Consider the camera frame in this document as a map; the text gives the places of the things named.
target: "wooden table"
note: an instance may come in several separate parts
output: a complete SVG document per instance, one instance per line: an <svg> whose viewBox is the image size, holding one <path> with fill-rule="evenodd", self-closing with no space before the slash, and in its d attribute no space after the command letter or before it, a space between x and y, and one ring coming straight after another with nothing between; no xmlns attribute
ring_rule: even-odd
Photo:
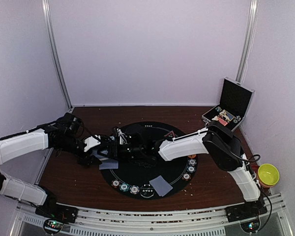
<svg viewBox="0 0 295 236"><path fill-rule="evenodd" d="M191 133L204 127L201 115L211 107L79 107L80 117L93 134L110 135L114 126L139 121L159 121ZM251 151L239 129L247 156ZM101 175L98 166L77 164L77 158L62 152L52 154L40 184L58 197L58 202L80 207L127 211L164 211L217 207L243 202L233 178L218 169L208 154L199 155L198 169L190 184L179 193L161 200L136 200L115 191Z"/></svg>

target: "metal pole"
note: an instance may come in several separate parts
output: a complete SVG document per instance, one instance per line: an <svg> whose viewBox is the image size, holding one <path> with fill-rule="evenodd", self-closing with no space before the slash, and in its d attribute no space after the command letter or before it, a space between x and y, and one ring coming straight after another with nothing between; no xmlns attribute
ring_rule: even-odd
<svg viewBox="0 0 295 236"><path fill-rule="evenodd" d="M251 43L255 31L256 19L257 19L257 8L258 8L258 0L251 0L250 2L250 11L248 16L246 37L244 42L244 47L241 54L241 59L239 63L239 68L236 75L236 81L242 83L244 72L247 64L248 54L251 48Z"/></svg>
<svg viewBox="0 0 295 236"><path fill-rule="evenodd" d="M49 0L42 0L42 5L43 5L43 13L45 17L45 22L46 22L46 27L49 35L49 42L51 46L51 51L53 54L53 59L54 59L54 64L57 72L57 77L60 83L60 88L62 91L62 94L64 96L64 99L66 101L66 104L68 106L68 109L70 110L72 108L72 104L70 101L70 97L68 94L67 87L64 82L61 66L60 66L60 61L59 61L59 56L57 52L57 47L56 47L56 41L55 41L55 36L54 36L54 31L53 31L53 25L51 21L51 15L50 15L50 9L49 9Z"/></svg>

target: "white arm segment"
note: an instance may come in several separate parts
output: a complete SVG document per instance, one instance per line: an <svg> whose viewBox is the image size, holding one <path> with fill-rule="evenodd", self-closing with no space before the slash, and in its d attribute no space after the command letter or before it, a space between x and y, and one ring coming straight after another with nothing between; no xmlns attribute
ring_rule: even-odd
<svg viewBox="0 0 295 236"><path fill-rule="evenodd" d="M207 131L207 128L200 129L197 132L185 136L173 138L173 141L165 140L159 147L160 150L158 153L165 161L171 161L178 157L193 154L208 154L208 151L202 142L202 138L206 133L200 134L200 132L203 131Z"/></svg>
<svg viewBox="0 0 295 236"><path fill-rule="evenodd" d="M0 165L26 153L48 148L48 135L43 129L0 141Z"/></svg>
<svg viewBox="0 0 295 236"><path fill-rule="evenodd" d="M42 188L37 185L25 183L20 179L13 178L3 171L1 171L1 174L6 178L6 180L3 181L2 189L0 191L1 195L17 198L19 201L28 201L39 206L44 204L47 194Z"/></svg>
<svg viewBox="0 0 295 236"><path fill-rule="evenodd" d="M256 176L252 178L249 171L246 170L245 165L228 173L230 173L236 184L239 186L246 202L253 202L259 199L260 190L257 186L258 183L256 183L254 180Z"/></svg>

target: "green bowl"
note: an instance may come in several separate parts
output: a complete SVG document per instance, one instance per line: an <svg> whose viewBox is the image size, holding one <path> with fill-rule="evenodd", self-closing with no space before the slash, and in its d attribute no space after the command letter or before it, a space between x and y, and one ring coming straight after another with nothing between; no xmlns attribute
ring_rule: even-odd
<svg viewBox="0 0 295 236"><path fill-rule="evenodd" d="M280 179L279 171L271 164L261 165L258 169L258 176L262 183L269 186L276 185Z"/></svg>

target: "open case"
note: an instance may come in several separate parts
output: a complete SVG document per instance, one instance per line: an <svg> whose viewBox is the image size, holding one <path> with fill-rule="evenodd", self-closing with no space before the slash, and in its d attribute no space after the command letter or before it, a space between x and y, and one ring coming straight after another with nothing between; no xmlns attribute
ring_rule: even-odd
<svg viewBox="0 0 295 236"><path fill-rule="evenodd" d="M220 103L203 114L202 120L205 123L217 120L234 131L246 116L253 92L241 86L237 81L224 78Z"/></svg>

